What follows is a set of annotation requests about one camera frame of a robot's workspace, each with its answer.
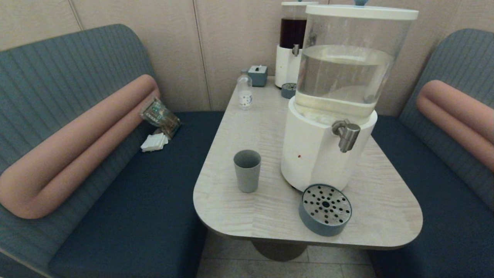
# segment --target table pedestal base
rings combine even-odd
[[[264,257],[278,262],[286,262],[300,256],[307,245],[252,241],[254,247]]]

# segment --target pink bolster cushion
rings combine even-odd
[[[417,108],[494,172],[494,109],[439,80],[420,90]]]
[[[62,127],[4,171],[0,203],[26,219],[55,210],[139,125],[153,97],[158,86],[142,75]]]

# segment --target tile floor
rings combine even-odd
[[[308,246],[298,258],[275,262],[247,240],[209,232],[197,278],[375,278],[367,252]]]

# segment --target perforated drip tray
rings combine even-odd
[[[347,197],[330,185],[309,186],[302,194],[298,207],[302,222],[311,231],[333,236],[341,233],[352,216],[352,206]]]

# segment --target wooden tabletop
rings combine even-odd
[[[288,99],[273,77],[252,94],[252,108],[243,111],[233,92],[196,182],[194,206],[206,226],[226,237],[365,249],[395,249],[417,237],[422,210],[373,138],[343,190],[352,204],[343,232],[326,237],[306,228],[298,215],[301,192],[280,170]],[[237,188],[233,156],[243,149],[262,157],[254,193]]]

